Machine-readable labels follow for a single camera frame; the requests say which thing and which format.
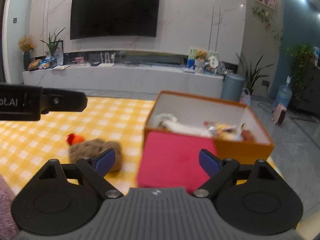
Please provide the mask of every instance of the floor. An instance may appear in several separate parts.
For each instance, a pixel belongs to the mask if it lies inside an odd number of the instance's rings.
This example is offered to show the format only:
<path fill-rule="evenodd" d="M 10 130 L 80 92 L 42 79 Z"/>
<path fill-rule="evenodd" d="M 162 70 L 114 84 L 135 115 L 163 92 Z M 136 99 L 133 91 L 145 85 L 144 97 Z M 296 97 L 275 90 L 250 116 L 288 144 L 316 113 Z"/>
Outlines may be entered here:
<path fill-rule="evenodd" d="M 155 100 L 155 94 L 83 91 L 89 96 Z M 303 203 L 302 220 L 320 211 L 320 124 L 308 115 L 288 112 L 282 126 L 272 122 L 272 105 L 266 98 L 252 100 L 251 108 L 272 136 L 271 154 L 286 182 Z"/>

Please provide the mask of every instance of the dark blue vase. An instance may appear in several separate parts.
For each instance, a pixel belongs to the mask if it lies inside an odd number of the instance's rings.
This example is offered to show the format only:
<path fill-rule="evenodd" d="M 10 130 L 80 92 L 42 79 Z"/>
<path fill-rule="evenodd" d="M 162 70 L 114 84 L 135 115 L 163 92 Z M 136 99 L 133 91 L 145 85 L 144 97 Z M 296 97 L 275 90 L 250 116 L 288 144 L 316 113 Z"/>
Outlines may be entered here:
<path fill-rule="evenodd" d="M 28 66 L 31 63 L 30 52 L 25 52 L 23 54 L 23 67 L 25 71 L 28 71 Z"/>

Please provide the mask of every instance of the metal screw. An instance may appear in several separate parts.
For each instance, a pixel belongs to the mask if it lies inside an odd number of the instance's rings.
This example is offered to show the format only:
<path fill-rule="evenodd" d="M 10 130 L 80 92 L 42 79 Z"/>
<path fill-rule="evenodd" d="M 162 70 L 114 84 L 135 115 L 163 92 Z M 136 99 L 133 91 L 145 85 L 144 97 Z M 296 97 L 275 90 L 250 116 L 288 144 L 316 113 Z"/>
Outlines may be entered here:
<path fill-rule="evenodd" d="M 105 195 L 108 198 L 118 198 L 121 196 L 121 192 L 116 189 L 110 189 L 105 193 Z"/>
<path fill-rule="evenodd" d="M 53 99 L 53 103 L 54 103 L 55 105 L 59 104 L 59 98 L 54 98 L 54 99 Z"/>
<path fill-rule="evenodd" d="M 195 195 L 196 197 L 207 197 L 209 196 L 209 191 L 207 191 L 206 189 L 197 189 L 193 192 L 193 195 Z"/>

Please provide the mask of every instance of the red cloth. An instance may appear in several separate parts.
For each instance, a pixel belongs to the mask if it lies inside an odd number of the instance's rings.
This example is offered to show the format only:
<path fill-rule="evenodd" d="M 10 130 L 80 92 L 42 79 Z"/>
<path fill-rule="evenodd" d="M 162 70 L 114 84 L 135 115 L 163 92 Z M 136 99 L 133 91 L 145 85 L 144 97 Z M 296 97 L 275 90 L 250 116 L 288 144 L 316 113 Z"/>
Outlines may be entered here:
<path fill-rule="evenodd" d="M 199 165 L 201 149 L 217 155 L 210 138 L 149 133 L 138 173 L 138 187 L 185 187 L 192 193 L 209 179 Z"/>

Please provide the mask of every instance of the blue trash can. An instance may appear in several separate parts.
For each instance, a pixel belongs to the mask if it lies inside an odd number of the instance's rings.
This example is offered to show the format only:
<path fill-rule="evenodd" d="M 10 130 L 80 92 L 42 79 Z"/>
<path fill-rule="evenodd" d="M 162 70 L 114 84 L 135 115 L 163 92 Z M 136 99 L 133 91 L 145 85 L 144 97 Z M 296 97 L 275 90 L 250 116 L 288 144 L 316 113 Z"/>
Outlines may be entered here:
<path fill-rule="evenodd" d="M 244 78 L 242 76 L 227 73 L 223 82 L 221 99 L 239 102 L 243 86 Z"/>

